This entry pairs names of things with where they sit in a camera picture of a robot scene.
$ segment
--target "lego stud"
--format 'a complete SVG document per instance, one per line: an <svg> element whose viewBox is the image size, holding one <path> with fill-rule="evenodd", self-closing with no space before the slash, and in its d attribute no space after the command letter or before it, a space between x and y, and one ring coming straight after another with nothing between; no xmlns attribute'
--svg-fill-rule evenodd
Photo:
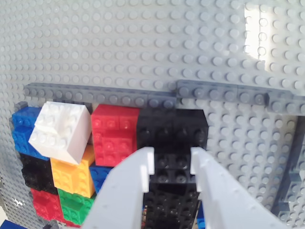
<svg viewBox="0 0 305 229"><path fill-rule="evenodd" d="M137 107L143 107L144 106L144 99L143 98L136 98L135 99L135 104L137 105Z"/></svg>
<svg viewBox="0 0 305 229"><path fill-rule="evenodd" d="M165 156L158 156L158 164L163 168L167 168L168 167L167 158Z"/></svg>
<svg viewBox="0 0 305 229"><path fill-rule="evenodd" d="M40 141L41 143L45 143L45 142L46 142L46 140L47 140L46 135L41 134L41 135L39 136L39 141Z"/></svg>
<svg viewBox="0 0 305 229"><path fill-rule="evenodd" d="M188 136L187 130L182 128L176 132L176 137L180 140L184 140Z"/></svg>
<svg viewBox="0 0 305 229"><path fill-rule="evenodd" d="M187 97L190 93L190 90L187 87L180 87L178 89L178 93L182 97Z"/></svg>
<svg viewBox="0 0 305 229"><path fill-rule="evenodd" d="M176 159L176 163L179 168L187 169L187 160L184 156L180 156Z"/></svg>
<svg viewBox="0 0 305 229"><path fill-rule="evenodd" d="M262 94L257 94L254 98L255 103L257 105L263 105L264 104L264 96Z"/></svg>
<svg viewBox="0 0 305 229"><path fill-rule="evenodd" d="M193 94L196 98L202 99L204 97L204 90L202 88L196 88Z"/></svg>
<svg viewBox="0 0 305 229"><path fill-rule="evenodd" d="M158 183L168 183L169 179L167 173L165 171L160 171L158 173L157 181Z"/></svg>
<svg viewBox="0 0 305 229"><path fill-rule="evenodd" d="M225 99L226 101L232 102L232 101L234 101L234 99L235 99L235 94L234 94L233 92L226 92L226 93L224 94L224 99Z"/></svg>
<svg viewBox="0 0 305 229"><path fill-rule="evenodd" d="M56 138L53 137L53 136L49 137L48 144L49 144L50 146L54 146L55 143L56 143Z"/></svg>
<svg viewBox="0 0 305 229"><path fill-rule="evenodd" d="M280 112L282 110L282 105L280 102L273 102L271 108L274 112Z"/></svg>
<svg viewBox="0 0 305 229"><path fill-rule="evenodd" d="M59 146L60 148L65 148L66 145L67 145L66 139L61 139L61 140L59 140L58 146Z"/></svg>
<svg viewBox="0 0 305 229"><path fill-rule="evenodd" d="M241 93L239 99L242 103L248 103L250 101L250 95L246 92Z"/></svg>
<svg viewBox="0 0 305 229"><path fill-rule="evenodd" d="M48 125L52 125L53 123L54 123L54 117L52 117L52 116L48 116L47 118L46 118L46 123L48 124Z"/></svg>
<svg viewBox="0 0 305 229"><path fill-rule="evenodd" d="M187 181L186 175L183 171L176 172L176 182L178 184L185 184Z"/></svg>
<svg viewBox="0 0 305 229"><path fill-rule="evenodd" d="M210 93L209 93L209 96L211 99L219 99L220 97L220 94L217 90L211 90Z"/></svg>

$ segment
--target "lego brick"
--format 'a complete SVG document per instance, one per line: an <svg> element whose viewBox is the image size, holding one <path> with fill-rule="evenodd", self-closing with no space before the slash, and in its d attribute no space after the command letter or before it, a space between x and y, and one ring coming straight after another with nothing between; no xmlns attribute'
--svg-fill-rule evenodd
<svg viewBox="0 0 305 229"><path fill-rule="evenodd" d="M23 109L27 106L28 106L28 102L26 102L26 101L21 101L19 103L16 103L14 105L14 112L17 112L17 111L19 111L19 110L21 110L21 109Z"/></svg>
<svg viewBox="0 0 305 229"><path fill-rule="evenodd" d="M144 194L147 206L145 228L191 229L198 209L198 193L195 184L155 185Z"/></svg>
<svg viewBox="0 0 305 229"><path fill-rule="evenodd" d="M12 136L15 142L15 149L29 156L40 158L42 160L48 160L47 157L42 156L36 149L34 149L28 142L33 129L25 126L18 126L12 132Z"/></svg>
<svg viewBox="0 0 305 229"><path fill-rule="evenodd" d="M61 189L58 190L58 194L65 220L81 225L85 221L96 195L87 198L78 194L70 194Z"/></svg>
<svg viewBox="0 0 305 229"><path fill-rule="evenodd" d="M191 151L189 145L169 144L155 147L155 173L150 183L194 184L195 177L190 174Z"/></svg>
<svg viewBox="0 0 305 229"><path fill-rule="evenodd" d="M147 206L147 218L159 216L192 217L198 209L196 184L150 184L144 194L143 204Z"/></svg>
<svg viewBox="0 0 305 229"><path fill-rule="evenodd" d="M73 100L62 100L62 99L53 99L53 101L54 102L59 102L59 103L85 105L90 114L92 114L92 112L93 112L93 107L92 107L91 103L82 103L82 102L75 102Z"/></svg>
<svg viewBox="0 0 305 229"><path fill-rule="evenodd" d="M94 131L93 144L98 166L114 167L137 150L136 136L131 131L109 130L102 137Z"/></svg>
<svg viewBox="0 0 305 229"><path fill-rule="evenodd" d="M237 85L178 80L177 97L237 102Z"/></svg>
<svg viewBox="0 0 305 229"><path fill-rule="evenodd" d="M198 226L198 229L205 229L205 220L197 219L197 226Z"/></svg>
<svg viewBox="0 0 305 229"><path fill-rule="evenodd" d="M29 143L43 156L79 164L92 131L86 106L46 102L43 110L35 122Z"/></svg>
<svg viewBox="0 0 305 229"><path fill-rule="evenodd" d="M204 219L202 201L200 201L200 204L199 204L198 213L197 213L197 219Z"/></svg>
<svg viewBox="0 0 305 229"><path fill-rule="evenodd" d="M23 164L22 175L25 184L37 191L57 194L54 186L50 160L41 160L28 155L20 155Z"/></svg>
<svg viewBox="0 0 305 229"><path fill-rule="evenodd" d="M31 188L33 195L33 204L38 216L45 220L58 220L66 223L67 226L79 227L63 217L61 203L58 195L54 195L44 191L36 191Z"/></svg>
<svg viewBox="0 0 305 229"><path fill-rule="evenodd" d="M15 223L12 223L10 221L4 220L4 222L0 226L0 229L26 229L26 228L19 226Z"/></svg>
<svg viewBox="0 0 305 229"><path fill-rule="evenodd" d="M198 229L205 229L205 220L204 220L204 214L203 214L202 201L200 201L198 212L197 212L197 226L198 226Z"/></svg>
<svg viewBox="0 0 305 229"><path fill-rule="evenodd" d="M173 93L122 88L31 83L25 86L24 93L32 97L129 107L174 108L176 105Z"/></svg>
<svg viewBox="0 0 305 229"><path fill-rule="evenodd" d="M208 123L203 110L177 109L173 128L178 142L206 149Z"/></svg>
<svg viewBox="0 0 305 229"><path fill-rule="evenodd" d="M271 112L305 116L305 96L292 93L268 93L268 110Z"/></svg>
<svg viewBox="0 0 305 229"><path fill-rule="evenodd" d="M99 193L111 169L110 167L97 166L95 163L89 167L96 193Z"/></svg>
<svg viewBox="0 0 305 229"><path fill-rule="evenodd" d="M139 109L100 104L91 115L92 129L135 131Z"/></svg>
<svg viewBox="0 0 305 229"><path fill-rule="evenodd" d="M137 123L137 146L183 142L206 148L208 125L202 110L142 109Z"/></svg>
<svg viewBox="0 0 305 229"><path fill-rule="evenodd" d="M18 126L26 126L34 128L36 119L40 113L41 108L37 107L24 107L19 111L13 113L13 123L15 128Z"/></svg>
<svg viewBox="0 0 305 229"><path fill-rule="evenodd" d="M95 163L114 167L136 151L139 109L100 104L91 115Z"/></svg>
<svg viewBox="0 0 305 229"><path fill-rule="evenodd" d="M81 163L74 165L51 158L54 185L66 192L90 198L95 190L89 166L94 162L93 146L87 145Z"/></svg>
<svg viewBox="0 0 305 229"><path fill-rule="evenodd" d="M175 111L141 109L137 122L137 147L163 146L173 141Z"/></svg>

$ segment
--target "gray lego wall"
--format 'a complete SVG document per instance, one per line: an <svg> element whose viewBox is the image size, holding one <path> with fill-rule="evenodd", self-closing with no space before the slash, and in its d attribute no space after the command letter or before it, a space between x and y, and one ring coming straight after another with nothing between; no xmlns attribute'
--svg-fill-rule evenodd
<svg viewBox="0 0 305 229"><path fill-rule="evenodd" d="M0 174L9 220L41 229L9 118L29 83L173 92L177 80L304 95L305 0L1 0ZM182 98L204 109L208 150L267 209L287 163L296 116L264 106ZM274 111L289 113L295 106ZM302 182L285 221L303 225Z"/></svg>

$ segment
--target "blue lego brick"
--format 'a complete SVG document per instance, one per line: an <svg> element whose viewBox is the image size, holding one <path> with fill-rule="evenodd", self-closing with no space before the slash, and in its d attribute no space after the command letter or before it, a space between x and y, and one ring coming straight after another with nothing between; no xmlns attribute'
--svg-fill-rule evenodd
<svg viewBox="0 0 305 229"><path fill-rule="evenodd" d="M34 124L39 115L41 108L24 107L12 115L14 127L26 126L34 128Z"/></svg>
<svg viewBox="0 0 305 229"><path fill-rule="evenodd" d="M197 219L204 219L203 206L202 206L201 201L200 201L200 206L199 206L199 209L198 209Z"/></svg>
<svg viewBox="0 0 305 229"><path fill-rule="evenodd" d="M96 193L99 193L107 175L112 168L97 166L95 162L89 167Z"/></svg>
<svg viewBox="0 0 305 229"><path fill-rule="evenodd" d="M15 149L22 154L33 156L42 160L49 160L48 157L42 156L37 152L36 149L34 149L34 147L30 145L29 138L32 131L33 128L26 126L18 126L15 128L12 133L15 142Z"/></svg>
<svg viewBox="0 0 305 229"><path fill-rule="evenodd" d="M198 229L205 229L205 221L204 219L197 219Z"/></svg>
<svg viewBox="0 0 305 229"><path fill-rule="evenodd" d="M197 225L198 225L198 229L205 229L203 205L202 205L201 201L200 201L200 206L199 206L198 214L197 214Z"/></svg>
<svg viewBox="0 0 305 229"><path fill-rule="evenodd" d="M19 226L19 225L17 225L17 224L14 224L14 223L12 223L12 222L10 222L10 221L5 220L5 221L2 223L0 229L26 229L26 228L24 228L24 227L22 227L22 226Z"/></svg>

